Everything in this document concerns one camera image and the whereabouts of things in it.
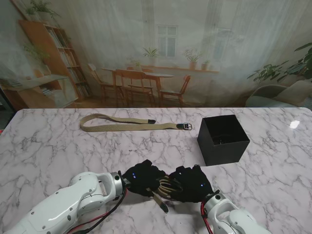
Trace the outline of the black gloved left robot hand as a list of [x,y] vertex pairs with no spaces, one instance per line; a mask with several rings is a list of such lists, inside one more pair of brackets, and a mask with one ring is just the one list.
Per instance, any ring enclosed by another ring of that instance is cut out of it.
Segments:
[[159,179],[166,173],[157,166],[152,165],[150,160],[145,160],[129,168],[122,178],[130,182],[129,191],[145,197],[153,197],[153,192],[160,187]]

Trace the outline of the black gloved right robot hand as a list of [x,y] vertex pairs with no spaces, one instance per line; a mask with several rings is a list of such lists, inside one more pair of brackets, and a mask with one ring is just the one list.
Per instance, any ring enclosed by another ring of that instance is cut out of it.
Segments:
[[169,174],[169,179],[176,180],[182,187],[181,192],[172,192],[170,197],[180,202],[202,202],[208,195],[214,193],[209,180],[199,165],[193,168],[179,166]]

